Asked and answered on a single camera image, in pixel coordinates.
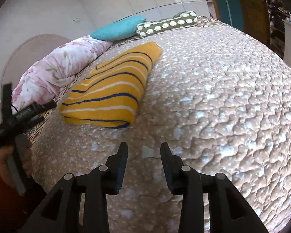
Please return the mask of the person left hand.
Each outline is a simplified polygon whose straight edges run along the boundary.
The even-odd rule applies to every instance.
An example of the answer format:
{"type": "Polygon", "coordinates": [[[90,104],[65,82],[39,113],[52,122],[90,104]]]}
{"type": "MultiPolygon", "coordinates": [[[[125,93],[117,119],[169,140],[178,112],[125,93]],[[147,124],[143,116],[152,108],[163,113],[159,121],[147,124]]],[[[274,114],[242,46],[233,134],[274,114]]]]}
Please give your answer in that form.
{"type": "MultiPolygon", "coordinates": [[[[24,155],[21,157],[22,167],[25,170],[26,175],[28,177],[30,177],[33,172],[31,146],[32,143],[31,141],[28,140],[26,151],[24,155]]],[[[8,157],[12,155],[13,151],[14,151],[13,146],[3,146],[0,148],[0,176],[5,184],[12,188],[15,188],[16,186],[11,177],[10,169],[8,167],[8,157]]]]}

